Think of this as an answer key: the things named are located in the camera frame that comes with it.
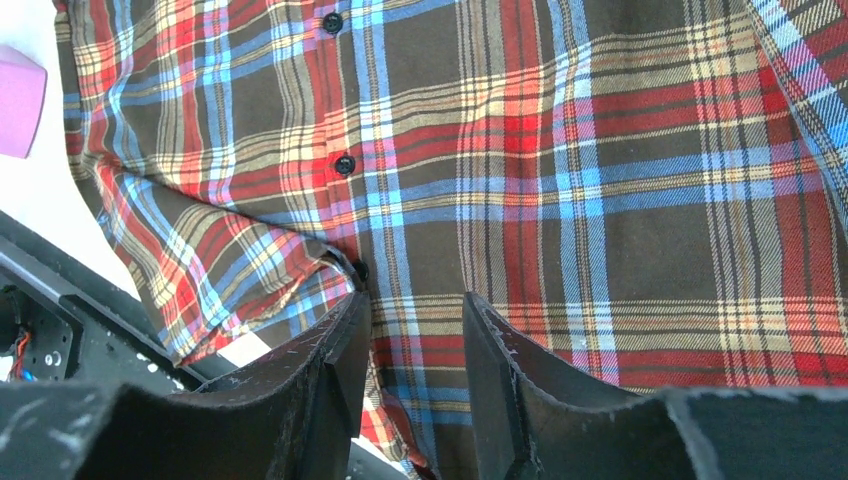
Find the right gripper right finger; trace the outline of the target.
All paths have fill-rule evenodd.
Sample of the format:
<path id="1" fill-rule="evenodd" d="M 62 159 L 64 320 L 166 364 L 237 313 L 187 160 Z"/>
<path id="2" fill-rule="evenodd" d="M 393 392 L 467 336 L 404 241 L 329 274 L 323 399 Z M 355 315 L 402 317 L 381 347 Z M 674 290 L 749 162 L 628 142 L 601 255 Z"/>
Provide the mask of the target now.
<path id="1" fill-rule="evenodd" d="M 605 383 L 467 294 L 463 335 L 483 479 L 843 479 L 843 388 Z"/>

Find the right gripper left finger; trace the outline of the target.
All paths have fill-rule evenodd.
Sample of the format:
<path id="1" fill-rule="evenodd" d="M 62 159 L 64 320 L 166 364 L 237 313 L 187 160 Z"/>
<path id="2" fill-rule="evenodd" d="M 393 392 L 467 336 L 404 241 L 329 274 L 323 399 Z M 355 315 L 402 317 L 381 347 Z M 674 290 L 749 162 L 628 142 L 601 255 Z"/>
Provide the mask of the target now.
<path id="1" fill-rule="evenodd" d="M 341 479 L 359 433 L 367 296 L 194 391 L 5 384 L 5 479 Z"/>

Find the plaid flannel shirt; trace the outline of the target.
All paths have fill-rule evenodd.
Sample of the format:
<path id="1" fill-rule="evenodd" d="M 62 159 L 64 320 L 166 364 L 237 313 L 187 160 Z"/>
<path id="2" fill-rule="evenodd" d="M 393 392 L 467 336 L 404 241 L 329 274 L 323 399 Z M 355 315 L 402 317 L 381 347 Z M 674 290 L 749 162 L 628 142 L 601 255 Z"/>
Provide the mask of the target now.
<path id="1" fill-rule="evenodd" d="M 473 479 L 461 302 L 601 380 L 847 382 L 843 1 L 60 1 L 69 166 L 167 356 L 372 299 L 365 434 Z"/>

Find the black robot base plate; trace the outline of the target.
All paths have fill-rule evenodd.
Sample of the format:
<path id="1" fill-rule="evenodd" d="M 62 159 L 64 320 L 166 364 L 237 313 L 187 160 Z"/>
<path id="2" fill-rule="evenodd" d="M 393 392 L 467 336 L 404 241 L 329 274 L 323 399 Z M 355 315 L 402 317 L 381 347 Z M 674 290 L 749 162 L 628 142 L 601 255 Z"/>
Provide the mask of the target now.
<path id="1" fill-rule="evenodd" d="M 221 357 L 173 366 L 136 300 L 9 216 L 1 219 L 1 349 L 13 357 L 1 388 L 131 383 L 167 395 L 241 368 Z M 364 448 L 360 428 L 341 479 L 401 478 L 400 468 Z"/>

